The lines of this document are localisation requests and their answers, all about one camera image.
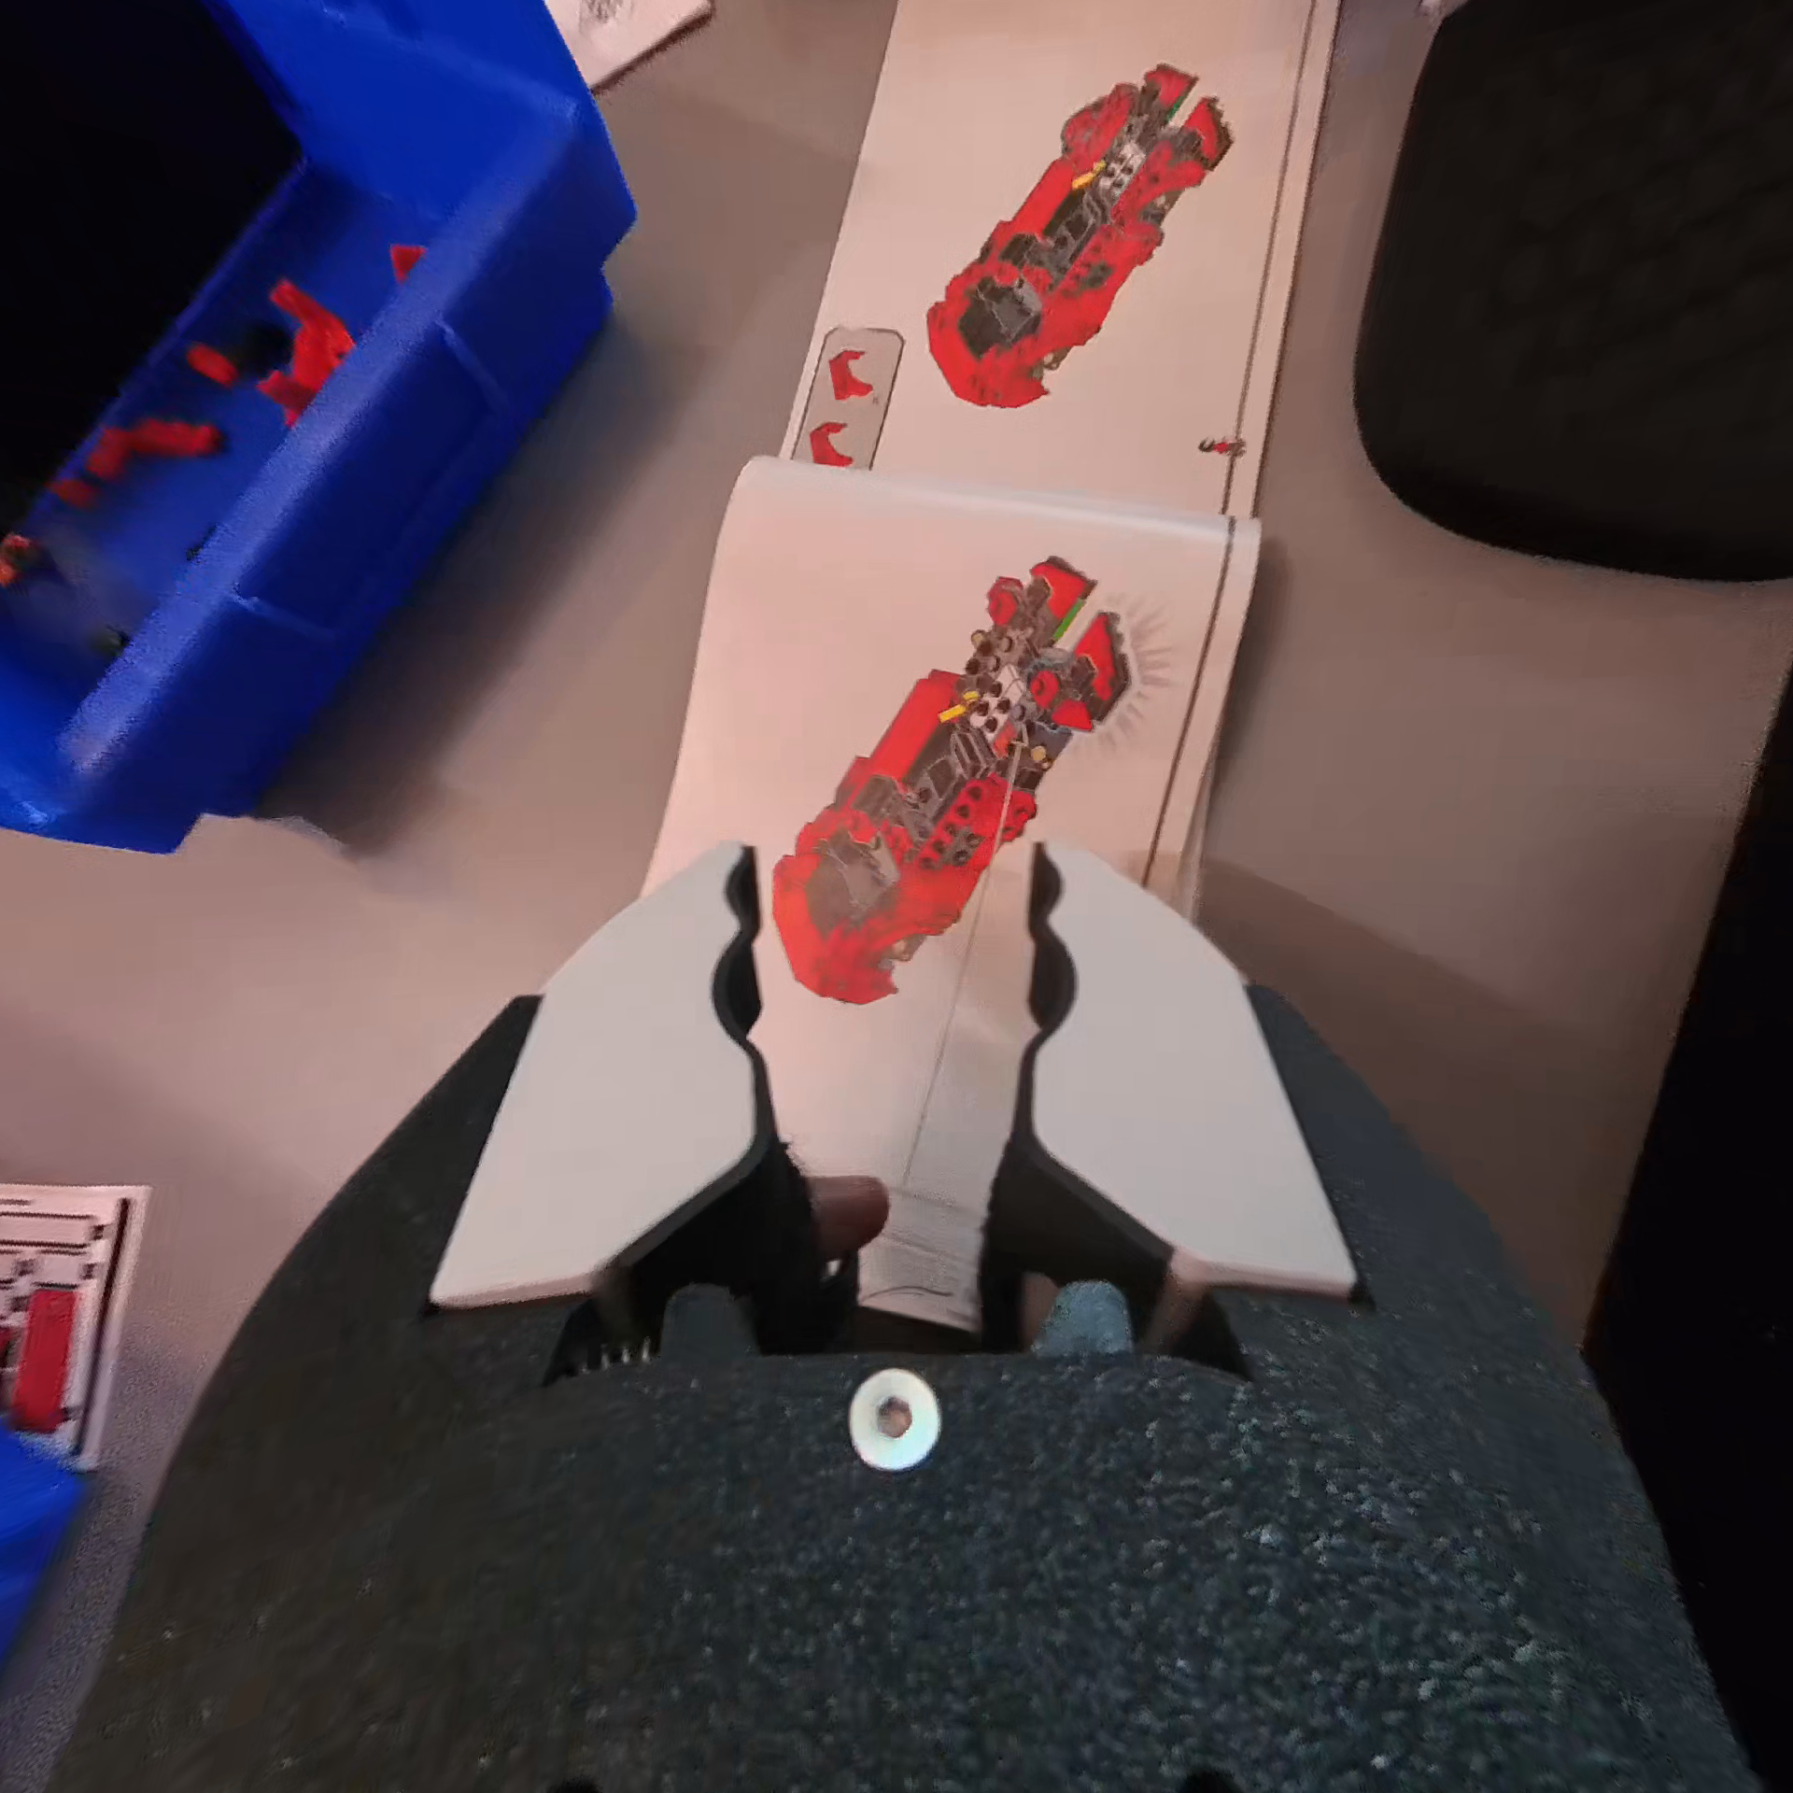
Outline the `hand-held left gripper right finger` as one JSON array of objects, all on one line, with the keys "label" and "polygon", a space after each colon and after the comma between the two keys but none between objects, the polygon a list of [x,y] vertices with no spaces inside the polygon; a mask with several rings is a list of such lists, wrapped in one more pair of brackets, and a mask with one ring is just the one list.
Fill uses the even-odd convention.
[{"label": "hand-held left gripper right finger", "polygon": [[1213,1292],[1350,1299],[1354,1254],[1249,986],[1093,852],[1035,849],[1017,1108],[989,1206],[989,1308],[1031,1276],[1131,1310]]}]

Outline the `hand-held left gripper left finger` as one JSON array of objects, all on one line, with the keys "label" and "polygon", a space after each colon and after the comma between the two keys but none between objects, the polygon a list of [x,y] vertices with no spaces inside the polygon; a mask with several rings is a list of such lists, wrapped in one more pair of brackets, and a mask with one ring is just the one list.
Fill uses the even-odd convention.
[{"label": "hand-held left gripper left finger", "polygon": [[774,1140],[752,1040],[756,852],[723,842],[549,978],[440,1256],[440,1310],[592,1294],[741,1185]]}]

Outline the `brick model instruction booklet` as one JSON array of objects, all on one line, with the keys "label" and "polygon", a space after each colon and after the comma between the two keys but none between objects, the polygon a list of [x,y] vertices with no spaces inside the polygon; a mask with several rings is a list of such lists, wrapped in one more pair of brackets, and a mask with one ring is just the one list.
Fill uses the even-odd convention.
[{"label": "brick model instruction booklet", "polygon": [[753,1042],[863,1303],[973,1329],[1029,852],[1195,903],[1340,5],[898,5],[650,863],[753,849]]}]

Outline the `printed sticker sheet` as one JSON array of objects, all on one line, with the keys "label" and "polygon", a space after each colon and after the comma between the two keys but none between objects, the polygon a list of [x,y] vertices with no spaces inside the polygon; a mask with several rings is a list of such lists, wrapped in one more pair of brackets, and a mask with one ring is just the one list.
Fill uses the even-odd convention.
[{"label": "printed sticker sheet", "polygon": [[98,1466],[149,1188],[3,1187],[3,1420],[68,1469]]}]

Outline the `blue plastic bin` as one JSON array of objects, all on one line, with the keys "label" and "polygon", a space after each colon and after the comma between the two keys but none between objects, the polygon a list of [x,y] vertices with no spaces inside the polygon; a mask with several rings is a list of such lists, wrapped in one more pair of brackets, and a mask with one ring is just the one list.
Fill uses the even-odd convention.
[{"label": "blue plastic bin", "polygon": [[545,5],[4,5],[3,822],[246,815],[613,309]]},{"label": "blue plastic bin", "polygon": [[77,1469],[3,1424],[3,1668],[35,1615],[84,1495]]}]

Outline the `black bumpy seat cushion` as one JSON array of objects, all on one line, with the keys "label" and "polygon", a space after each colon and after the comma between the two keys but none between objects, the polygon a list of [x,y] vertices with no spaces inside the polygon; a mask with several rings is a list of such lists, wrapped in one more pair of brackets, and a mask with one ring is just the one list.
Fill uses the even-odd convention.
[{"label": "black bumpy seat cushion", "polygon": [[1487,546],[1790,569],[1790,5],[1462,5],[1405,122],[1363,455]]}]

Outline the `white crumpled paper sheet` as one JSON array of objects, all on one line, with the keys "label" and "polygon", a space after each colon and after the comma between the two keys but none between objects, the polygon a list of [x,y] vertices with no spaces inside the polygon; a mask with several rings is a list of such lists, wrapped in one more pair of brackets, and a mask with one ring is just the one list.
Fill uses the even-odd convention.
[{"label": "white crumpled paper sheet", "polygon": [[545,3],[545,9],[592,91],[713,14],[713,3]]}]

